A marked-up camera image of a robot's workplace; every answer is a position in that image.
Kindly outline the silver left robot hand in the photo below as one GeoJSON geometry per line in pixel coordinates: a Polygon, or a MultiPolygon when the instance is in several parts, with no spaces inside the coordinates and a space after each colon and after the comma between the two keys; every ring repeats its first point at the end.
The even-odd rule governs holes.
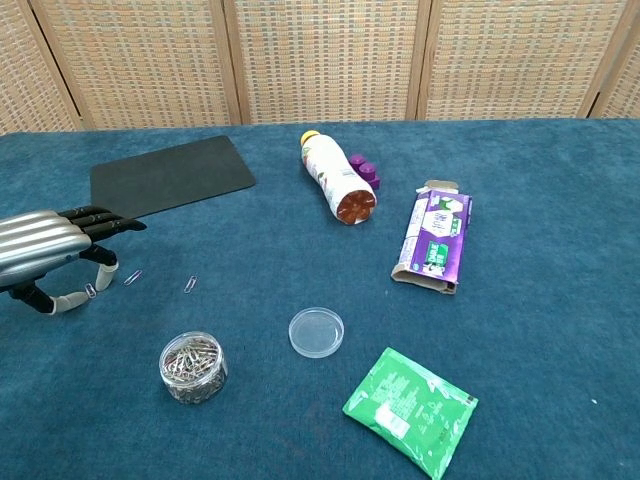
{"type": "Polygon", "coordinates": [[[87,205],[66,211],[35,210],[1,220],[1,290],[34,310],[55,315],[79,307],[85,291],[51,296],[36,281],[84,259],[99,265],[94,289],[106,290],[119,268],[116,253],[99,244],[126,231],[143,231],[143,222],[87,205]]]}

